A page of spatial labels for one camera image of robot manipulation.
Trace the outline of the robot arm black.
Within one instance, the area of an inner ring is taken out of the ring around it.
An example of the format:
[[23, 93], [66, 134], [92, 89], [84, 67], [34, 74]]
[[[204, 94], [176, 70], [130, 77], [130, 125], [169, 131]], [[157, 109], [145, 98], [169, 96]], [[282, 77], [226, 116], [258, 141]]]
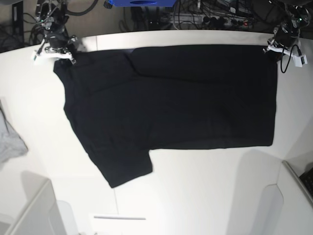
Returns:
[[268, 39], [269, 51], [282, 53], [290, 56], [300, 65], [306, 64], [306, 56], [301, 52], [299, 37], [301, 29], [307, 27], [311, 21], [311, 14], [306, 4], [308, 0], [270, 0], [271, 4], [277, 6], [283, 13], [282, 19], [273, 30], [273, 37]]
[[86, 10], [72, 12], [67, 9], [66, 0], [39, 0], [36, 8], [36, 26], [43, 31], [40, 47], [32, 53], [32, 60], [39, 64], [47, 60], [68, 60], [76, 63], [74, 55], [80, 44], [77, 36], [69, 35], [66, 23], [70, 16], [83, 16], [98, 3], [93, 3]]

